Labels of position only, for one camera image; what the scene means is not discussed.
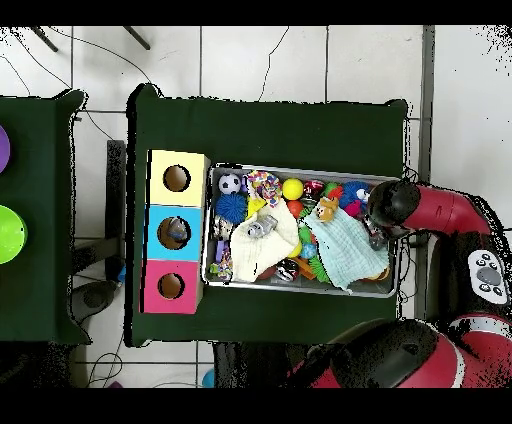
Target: red ball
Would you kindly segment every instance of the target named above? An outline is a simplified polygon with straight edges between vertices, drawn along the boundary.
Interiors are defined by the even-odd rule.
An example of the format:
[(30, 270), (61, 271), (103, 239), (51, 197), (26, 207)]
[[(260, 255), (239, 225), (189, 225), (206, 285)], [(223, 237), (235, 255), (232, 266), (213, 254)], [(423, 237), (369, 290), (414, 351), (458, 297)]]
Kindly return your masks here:
[(270, 268), (267, 268), (265, 271), (263, 271), (260, 275), (258, 275), (258, 280), (266, 280), (267, 278), (272, 277), (276, 273), (276, 266), (272, 265)]
[(304, 205), (302, 204), (302, 202), (299, 202), (298, 200), (290, 200), (288, 201), (286, 206), (288, 206), (288, 210), (295, 217), (295, 219), (299, 217), (300, 212), (302, 211), (302, 209), (304, 209)]

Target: white cloth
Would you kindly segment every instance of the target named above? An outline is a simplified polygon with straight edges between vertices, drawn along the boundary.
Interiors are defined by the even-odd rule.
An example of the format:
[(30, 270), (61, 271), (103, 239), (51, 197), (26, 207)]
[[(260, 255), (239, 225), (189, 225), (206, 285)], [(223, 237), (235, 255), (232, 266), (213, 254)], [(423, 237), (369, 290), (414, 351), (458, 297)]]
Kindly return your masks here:
[[(258, 217), (271, 215), (277, 219), (277, 226), (261, 238), (247, 235), (247, 227)], [(255, 212), (242, 222), (231, 235), (231, 257), (233, 278), (231, 281), (253, 282), (267, 268), (275, 265), (293, 252), (299, 244), (297, 221), (281, 199), (276, 207), (269, 205)]]

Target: green bowl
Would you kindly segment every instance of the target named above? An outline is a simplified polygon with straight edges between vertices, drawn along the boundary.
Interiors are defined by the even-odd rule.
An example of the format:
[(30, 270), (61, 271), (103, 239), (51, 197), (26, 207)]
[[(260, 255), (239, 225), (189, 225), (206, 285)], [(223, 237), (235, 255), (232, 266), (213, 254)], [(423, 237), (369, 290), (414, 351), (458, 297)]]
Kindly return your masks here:
[(14, 211), (0, 205), (0, 264), (14, 259), (27, 241), (27, 226)]

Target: cloth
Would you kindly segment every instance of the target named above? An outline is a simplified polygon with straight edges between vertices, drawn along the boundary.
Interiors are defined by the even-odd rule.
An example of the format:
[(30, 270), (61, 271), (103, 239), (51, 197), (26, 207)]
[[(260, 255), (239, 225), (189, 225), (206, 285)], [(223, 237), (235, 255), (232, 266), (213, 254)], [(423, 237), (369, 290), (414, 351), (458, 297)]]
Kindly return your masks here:
[[(247, 227), (258, 217), (271, 215), (277, 226), (261, 238), (247, 235)], [(232, 281), (253, 282), (267, 268), (286, 258), (299, 244), (297, 221), (281, 200), (275, 207), (265, 206), (241, 223), (231, 235)]]
[(374, 251), (363, 224), (341, 208), (330, 222), (320, 222), (315, 208), (304, 223), (315, 234), (320, 260), (336, 287), (348, 290), (351, 282), (379, 274), (389, 265), (388, 251)]

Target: green table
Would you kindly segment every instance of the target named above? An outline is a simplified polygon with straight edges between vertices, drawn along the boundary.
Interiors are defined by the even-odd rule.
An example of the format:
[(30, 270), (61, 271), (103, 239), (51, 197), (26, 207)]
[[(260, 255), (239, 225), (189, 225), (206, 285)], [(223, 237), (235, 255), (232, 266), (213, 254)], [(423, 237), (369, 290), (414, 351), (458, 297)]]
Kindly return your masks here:
[(53, 99), (0, 97), (11, 161), (0, 174), (0, 204), (28, 228), (20, 254), (0, 265), (0, 340), (88, 341), (68, 314), (72, 272), (70, 123), (84, 93)]
[(351, 326), (394, 318), (396, 296), (371, 299), (206, 286), (195, 315), (138, 312), (148, 149), (212, 162), (400, 177), (404, 101), (386, 105), (165, 99), (141, 84), (128, 101), (126, 340), (324, 343)]

